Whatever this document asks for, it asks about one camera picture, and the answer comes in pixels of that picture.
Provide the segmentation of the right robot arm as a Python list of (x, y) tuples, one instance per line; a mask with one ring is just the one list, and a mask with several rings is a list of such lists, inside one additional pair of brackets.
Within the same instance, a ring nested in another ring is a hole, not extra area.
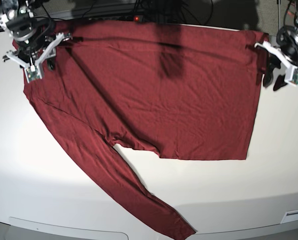
[(269, 37), (253, 30), (36, 17), (40, 0), (4, 0), (0, 25), (24, 61), (27, 96), (260, 93)]

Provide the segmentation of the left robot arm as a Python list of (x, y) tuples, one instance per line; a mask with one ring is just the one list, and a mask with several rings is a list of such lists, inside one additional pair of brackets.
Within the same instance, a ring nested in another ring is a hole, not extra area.
[(268, 41), (255, 43), (255, 48), (268, 52), (266, 72), (262, 84), (266, 88), (274, 84), (273, 90), (291, 85), (298, 86), (298, 0), (290, 0), (279, 25), (276, 46)]

